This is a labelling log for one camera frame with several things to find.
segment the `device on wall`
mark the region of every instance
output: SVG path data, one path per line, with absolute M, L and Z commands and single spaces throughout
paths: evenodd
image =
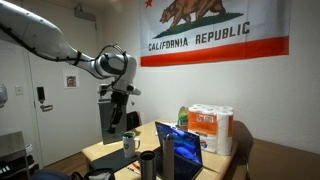
M 7 94 L 6 86 L 4 86 L 3 84 L 0 84 L 0 108 L 4 106 L 7 100 L 8 100 L 8 94 Z
M 43 87 L 37 87 L 38 92 L 38 100 L 41 104 L 46 100 L 46 97 L 44 95 L 44 88 Z

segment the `red star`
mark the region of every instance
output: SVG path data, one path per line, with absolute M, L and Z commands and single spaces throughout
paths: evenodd
M 148 1 L 146 2 L 146 8 L 147 8 L 148 6 L 152 7 L 152 0 L 148 0 Z

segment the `framed picture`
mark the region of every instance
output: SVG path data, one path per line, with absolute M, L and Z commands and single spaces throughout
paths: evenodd
M 65 89 L 80 87 L 79 73 L 76 70 L 64 70 L 63 81 Z

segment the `robotic arm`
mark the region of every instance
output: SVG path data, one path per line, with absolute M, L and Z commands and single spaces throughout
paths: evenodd
M 99 89 L 100 94 L 111 91 L 111 102 L 116 105 L 111 114 L 111 132 L 120 120 L 121 106 L 127 104 L 129 95 L 141 94 L 132 84 L 137 62 L 117 45 L 106 46 L 97 57 L 89 57 L 73 49 L 60 29 L 51 22 L 3 0 L 0 0 L 0 29 L 0 39 L 20 45 L 43 59 L 67 62 L 88 71 L 98 79 L 114 77 L 115 80 L 110 85 L 100 86 Z M 120 55 L 101 55 L 108 47 L 117 49 Z

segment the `white robot arm segment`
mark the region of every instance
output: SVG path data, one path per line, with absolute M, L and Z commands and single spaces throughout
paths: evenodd
M 115 47 L 121 55 L 106 53 L 96 58 L 73 49 L 62 32 L 46 19 L 9 2 L 0 0 L 0 39 L 23 46 L 50 61 L 64 61 L 91 73 L 98 79 L 114 77 L 110 91 L 140 95 L 132 84 L 136 60 Z

